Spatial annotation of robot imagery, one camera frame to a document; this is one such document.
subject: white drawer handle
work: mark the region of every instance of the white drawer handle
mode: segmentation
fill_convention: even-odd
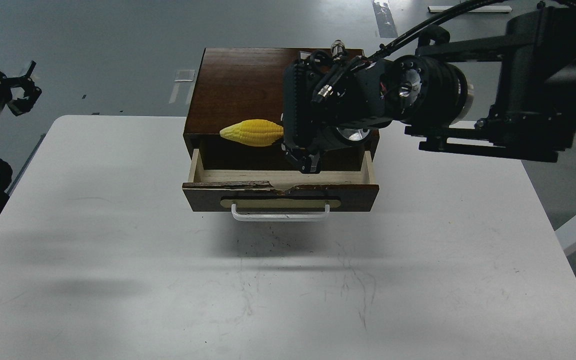
[[[230,212],[232,213],[232,217],[235,218],[236,221],[256,221],[256,222],[265,222],[265,221],[295,221],[295,222],[306,222],[306,221],[322,221],[326,219],[330,214],[330,205],[327,203],[323,212],[313,212],[313,211],[306,211],[306,212],[295,212],[291,214],[281,214],[276,212],[257,212],[254,214],[242,214],[237,212],[237,203],[233,203],[230,206]]]

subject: yellow corn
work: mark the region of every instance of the yellow corn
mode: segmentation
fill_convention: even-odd
[[[272,121],[254,118],[221,129],[219,136],[247,146],[270,146],[284,136],[284,128]]]

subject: open drawer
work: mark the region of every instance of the open drawer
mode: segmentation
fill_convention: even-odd
[[[281,124],[283,73],[311,48],[206,48],[183,129],[192,159],[183,193],[195,212],[368,212],[379,186],[372,157],[379,133],[360,147],[325,153],[322,171],[305,175],[281,144],[253,147],[219,131],[247,119]],[[362,50],[349,50],[361,55]]]
[[[379,185],[370,151],[355,152],[359,169],[303,174],[297,170],[212,168],[204,165],[201,151],[195,148],[183,193],[195,212],[230,212],[233,204],[265,212],[321,210],[326,204],[332,212],[369,212]]]

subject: drawer front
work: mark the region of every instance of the drawer front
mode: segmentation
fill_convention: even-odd
[[[183,193],[195,212],[230,212],[230,205],[238,201],[240,201],[238,208],[250,211],[312,211],[319,203],[322,206],[318,208],[321,209],[327,202],[330,204],[331,212],[369,212],[378,192],[377,184],[299,185],[288,190],[274,189],[269,182],[262,181],[246,184],[241,182],[183,184]],[[294,202],[281,201],[288,199]]]
[[[370,151],[363,151],[359,171],[306,175],[296,170],[205,169],[195,148],[182,189],[195,212],[229,212],[233,202],[250,211],[312,211],[328,203],[332,212],[369,212],[379,185]]]

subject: white tape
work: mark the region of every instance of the white tape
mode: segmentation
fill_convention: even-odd
[[[190,104],[190,100],[193,99],[193,92],[195,91],[195,83],[193,82],[192,85],[190,85],[190,89],[188,89],[188,96],[185,97],[185,104],[189,105]]]
[[[172,86],[172,92],[170,93],[170,100],[168,100],[168,104],[176,102],[177,95],[179,95],[179,82],[175,82]]]

